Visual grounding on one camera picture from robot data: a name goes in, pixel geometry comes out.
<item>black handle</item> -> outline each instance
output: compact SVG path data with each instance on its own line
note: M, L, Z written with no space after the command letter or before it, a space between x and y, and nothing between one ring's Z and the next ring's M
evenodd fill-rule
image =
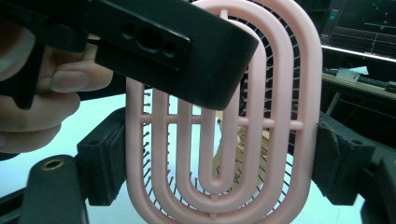
M0 94L11 96L20 109L28 110L32 106L44 47L43 44L36 41L32 53L21 71L0 82Z

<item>person's hand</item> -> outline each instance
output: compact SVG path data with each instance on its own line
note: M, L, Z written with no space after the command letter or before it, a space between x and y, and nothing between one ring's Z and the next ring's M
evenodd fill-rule
M27 29L0 17L0 81L23 67L34 42ZM112 71L93 61L96 50L94 45L83 53L46 47L30 110L21 110L11 97L0 95L0 152L45 146L60 131L62 121L78 109L76 91L94 91L110 83Z

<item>pink plastic part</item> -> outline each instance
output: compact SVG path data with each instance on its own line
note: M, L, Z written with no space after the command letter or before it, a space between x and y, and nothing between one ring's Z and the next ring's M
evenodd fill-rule
M321 83L321 48L317 31L304 11L292 0L201 0L194 4L227 20L228 16L248 21L265 34L274 57L271 118L264 119L265 46L261 43L249 65L247 115L238 117L239 89L223 111L219 177L212 175L214 122L216 113L202 109L192 114L192 105L178 100L177 113L169 114L169 96L153 90L152 113L143 111L144 86L127 80L126 160L127 184L136 211L148 223L290 223L306 200L315 152ZM293 31L301 55L298 116L290 120L293 91L293 46L273 10ZM230 21L252 35L248 26ZM168 125L177 125L176 186L178 198L168 179ZM143 126L151 125L151 185L156 203L150 198L144 180ZM201 125L198 190L191 183L191 127ZM247 127L241 181L233 183L235 142L238 126ZM264 186L257 191L262 130L269 129L269 150ZM282 192L289 132L296 140L290 187L276 207Z

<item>screw hole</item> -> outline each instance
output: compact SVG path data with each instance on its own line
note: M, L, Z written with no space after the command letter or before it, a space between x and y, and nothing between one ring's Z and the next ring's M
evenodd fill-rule
M140 48L155 53L163 46L163 37L155 30L142 28L137 33L137 43Z
M64 165L64 160L56 159L53 161L47 161L46 163L44 163L44 165L41 167L41 169L43 171L51 171L51 170L56 170L63 165Z
M163 46L163 55L165 55L168 58L173 58L175 57L177 52L177 46L173 42L167 42Z
M136 33L136 28L131 23L126 23L121 27L121 35L123 38L130 40L134 38L134 34Z
M361 145L363 144L363 142L359 141L359 140L352 140L351 142L355 143L356 145Z
M98 145L99 144L99 141L98 140L92 140L91 142L90 142L90 145Z

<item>finger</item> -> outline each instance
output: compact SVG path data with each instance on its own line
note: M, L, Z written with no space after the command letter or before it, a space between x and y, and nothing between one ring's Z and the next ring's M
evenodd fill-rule
M97 51L89 45L80 62L65 63L58 67L51 81L51 88L57 92L96 91L106 87L113 72L94 62Z
M16 74L35 44L34 35L15 21L0 18L0 80Z
M27 133L59 125L79 107L76 93L38 94L30 110L17 108L11 97L0 96L0 132Z
M60 131L61 125L29 133L0 133L0 151L20 153L46 146Z

